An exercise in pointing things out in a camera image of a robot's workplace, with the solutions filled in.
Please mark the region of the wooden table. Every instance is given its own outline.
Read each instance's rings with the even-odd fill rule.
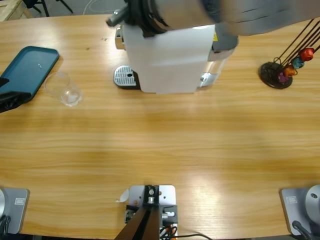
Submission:
[[[54,48],[52,71],[67,72],[85,95],[69,108],[42,87],[0,115],[0,185],[30,190],[22,232],[111,239],[124,226],[116,199],[125,189],[172,184],[181,234],[288,234],[279,190],[320,182],[320,60],[285,90],[264,85],[257,70],[304,24],[241,37],[210,89],[156,95],[114,85],[128,61],[106,19],[0,23],[0,73],[23,47]]]

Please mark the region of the gray robot arm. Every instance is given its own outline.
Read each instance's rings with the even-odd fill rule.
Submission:
[[[125,0],[108,21],[138,25],[151,37],[171,30],[224,22],[234,35],[248,36],[320,16],[319,0]]]

